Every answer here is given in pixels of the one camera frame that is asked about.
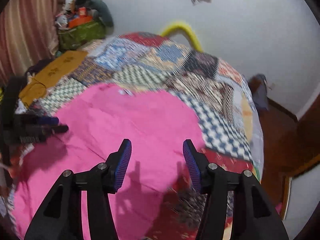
blue and white checkered patch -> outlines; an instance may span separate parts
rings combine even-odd
[[[196,112],[206,147],[218,153],[230,155],[233,158],[252,161],[247,138],[234,125],[215,113],[206,104],[182,93],[172,90],[169,90],[169,92]]]

pile of clutter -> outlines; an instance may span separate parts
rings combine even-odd
[[[60,50],[77,49],[93,39],[103,39],[113,20],[102,0],[72,0],[56,15]]]

ribbed rubber pad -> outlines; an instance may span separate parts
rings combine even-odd
[[[128,140],[127,145],[122,152],[121,159],[119,161],[118,167],[115,171],[115,189],[118,190],[122,186],[124,180],[125,172],[127,171],[129,160],[131,157],[132,145],[131,141]]]
[[[183,142],[183,156],[184,156],[184,159],[186,160],[186,164],[192,180],[192,185],[194,189],[200,193],[200,190],[201,190],[200,171],[198,169],[198,165],[196,164],[194,157],[192,156],[191,149],[188,146],[187,141]]]

bed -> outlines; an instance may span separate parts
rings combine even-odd
[[[196,236],[205,196],[192,188],[183,162],[186,137],[210,162],[238,173],[249,169],[261,179],[258,114],[245,78],[228,63],[151,33],[96,40],[79,50],[87,53],[79,66],[28,105],[30,113],[58,116],[70,131],[30,146],[21,156],[20,175],[7,203],[18,237],[23,239],[64,169],[90,169],[127,135],[132,159],[124,186],[110,197],[120,239]],[[233,192],[228,192],[225,239],[232,210]],[[83,227],[89,239],[87,221]]]

green bag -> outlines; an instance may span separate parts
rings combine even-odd
[[[95,39],[104,39],[106,27],[100,21],[91,21],[70,30],[58,30],[60,50],[76,50]]]

